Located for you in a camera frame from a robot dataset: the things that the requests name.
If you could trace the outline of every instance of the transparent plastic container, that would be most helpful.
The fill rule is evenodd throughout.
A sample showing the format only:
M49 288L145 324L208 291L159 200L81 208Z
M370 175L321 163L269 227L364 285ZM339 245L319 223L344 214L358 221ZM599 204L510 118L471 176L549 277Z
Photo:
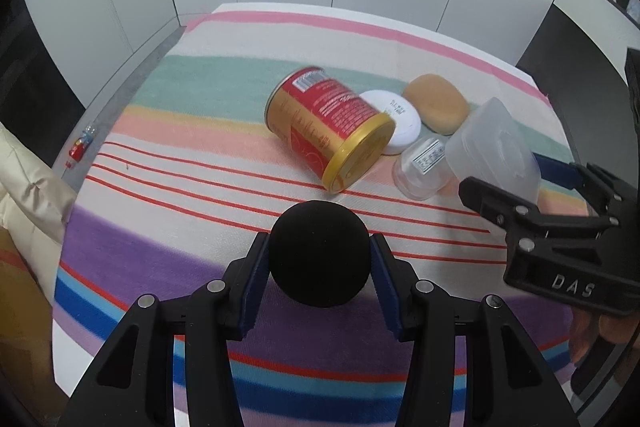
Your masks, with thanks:
M446 138L431 134L409 146L392 170L396 187L407 198L427 200L453 178L445 155Z
M474 176L532 203L538 201L540 168L497 98L469 115L447 141L445 156L459 180Z

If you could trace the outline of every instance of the brown oval object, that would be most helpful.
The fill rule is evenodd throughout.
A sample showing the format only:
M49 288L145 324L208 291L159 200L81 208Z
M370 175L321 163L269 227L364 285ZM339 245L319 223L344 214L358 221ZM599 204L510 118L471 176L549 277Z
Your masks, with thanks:
M469 116L465 97L439 74L422 74L406 86L402 96L416 108L422 122L438 134L455 133Z

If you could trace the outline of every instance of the black ball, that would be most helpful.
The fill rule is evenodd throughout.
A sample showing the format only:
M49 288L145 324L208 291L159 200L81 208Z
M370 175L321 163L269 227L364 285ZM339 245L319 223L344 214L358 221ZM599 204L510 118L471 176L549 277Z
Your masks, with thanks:
M294 301L317 308L345 304L369 277L369 232L340 204L295 204L273 225L269 268Z

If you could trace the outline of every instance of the table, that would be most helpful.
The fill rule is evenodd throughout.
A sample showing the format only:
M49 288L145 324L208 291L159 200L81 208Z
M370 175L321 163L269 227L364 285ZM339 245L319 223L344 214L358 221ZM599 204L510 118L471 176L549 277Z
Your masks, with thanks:
M56 381L70 394L134 300L189 294L243 257L256 232L299 201L354 210L419 277L452 295L508 302L556 371L568 356L569 309L502 282L505 247L455 189L407 200L384 156L349 190L329 196L264 126L273 87L300 65L325 67L356 92L441 74L474 107L500 98L530 147L571 160L562 126L535 83L466 44L347 10L226 4L191 23L102 145L66 230L53 311ZM584 213L576 194L543 182L547 212ZM228 343L245 424L392 424L411 345L386 330L369 282L348 304L313 309L268 283L255 328ZM175 342L174 400L187 425L184 344ZM465 354L456 345L452 425L462 425Z

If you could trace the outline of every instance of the tin can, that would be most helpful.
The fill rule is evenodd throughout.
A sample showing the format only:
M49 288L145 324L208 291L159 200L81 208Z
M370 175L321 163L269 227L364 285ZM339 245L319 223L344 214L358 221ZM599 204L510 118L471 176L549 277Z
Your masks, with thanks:
M396 128L389 116L316 66L278 84L267 101L264 121L332 194L369 170Z

